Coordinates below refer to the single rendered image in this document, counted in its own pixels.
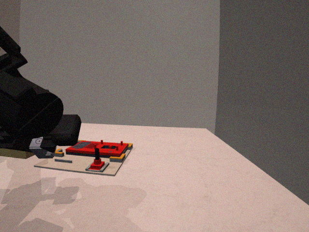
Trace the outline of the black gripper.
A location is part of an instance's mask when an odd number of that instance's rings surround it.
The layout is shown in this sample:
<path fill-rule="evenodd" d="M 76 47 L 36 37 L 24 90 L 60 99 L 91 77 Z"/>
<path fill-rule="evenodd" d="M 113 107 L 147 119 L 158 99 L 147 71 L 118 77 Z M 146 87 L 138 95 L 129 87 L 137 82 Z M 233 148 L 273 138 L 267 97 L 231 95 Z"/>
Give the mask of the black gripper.
<path fill-rule="evenodd" d="M 74 146 L 78 142 L 80 128 L 78 115 L 62 115 L 59 124 L 43 136 L 40 148 L 54 153 L 56 146 Z M 31 141 L 0 119 L 0 148 L 32 153 L 29 149 Z"/>

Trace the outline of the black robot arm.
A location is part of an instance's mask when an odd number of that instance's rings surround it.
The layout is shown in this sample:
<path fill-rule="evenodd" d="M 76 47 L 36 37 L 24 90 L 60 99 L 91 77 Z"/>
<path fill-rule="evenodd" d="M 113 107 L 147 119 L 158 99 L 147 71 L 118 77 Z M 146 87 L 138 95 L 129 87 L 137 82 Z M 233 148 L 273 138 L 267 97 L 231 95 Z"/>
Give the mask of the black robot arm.
<path fill-rule="evenodd" d="M 28 61 L 20 46 L 0 26 L 0 119 L 27 138 L 40 138 L 60 122 L 59 97 L 24 78 L 17 70 Z"/>

